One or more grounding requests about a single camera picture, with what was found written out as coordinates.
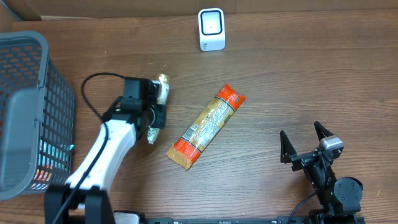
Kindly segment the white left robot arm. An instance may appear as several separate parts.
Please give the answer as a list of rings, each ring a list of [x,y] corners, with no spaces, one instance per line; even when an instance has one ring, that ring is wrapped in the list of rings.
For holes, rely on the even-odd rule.
[[[99,135],[85,160],[63,185],[46,190],[46,223],[143,223],[138,213],[114,211],[109,190],[128,151],[143,135],[155,143],[165,127],[169,90],[164,74],[155,80],[124,79],[124,93],[101,115]]]

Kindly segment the orange spaghetti packet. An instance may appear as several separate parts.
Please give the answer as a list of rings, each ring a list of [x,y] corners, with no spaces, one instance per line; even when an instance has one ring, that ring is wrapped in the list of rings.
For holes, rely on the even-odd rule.
[[[245,99],[225,84],[166,156],[189,170]]]

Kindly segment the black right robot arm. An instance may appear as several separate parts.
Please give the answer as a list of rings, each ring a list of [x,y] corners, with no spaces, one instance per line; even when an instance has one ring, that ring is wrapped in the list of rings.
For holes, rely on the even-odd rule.
[[[303,170],[314,193],[303,199],[281,223],[364,223],[361,211],[363,184],[354,177],[337,179],[331,168],[333,161],[343,152],[343,141],[318,121],[314,122],[319,145],[312,152],[298,155],[284,131],[280,132],[280,161],[291,163],[292,170]],[[321,208],[297,217],[297,210],[314,196]]]

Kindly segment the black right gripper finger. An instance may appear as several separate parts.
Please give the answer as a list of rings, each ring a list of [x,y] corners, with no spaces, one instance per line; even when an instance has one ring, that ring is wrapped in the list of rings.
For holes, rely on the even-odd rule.
[[[323,138],[333,136],[333,133],[327,130],[320,122],[314,122],[315,131],[318,136],[318,140],[321,141]]]
[[[280,132],[280,143],[280,162],[285,164],[291,163],[292,158],[297,155],[297,152],[283,130]]]

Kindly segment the white tube gold cap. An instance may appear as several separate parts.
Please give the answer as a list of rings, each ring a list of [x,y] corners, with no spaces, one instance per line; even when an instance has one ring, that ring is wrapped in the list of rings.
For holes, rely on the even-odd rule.
[[[157,98],[156,103],[150,104],[150,111],[152,112],[152,121],[148,125],[147,140],[149,144],[154,144],[156,141],[159,131],[165,128],[167,110],[166,102],[169,95],[169,81],[166,75],[163,73],[158,74],[158,79],[152,80],[152,84],[155,87],[154,91],[150,91]]]

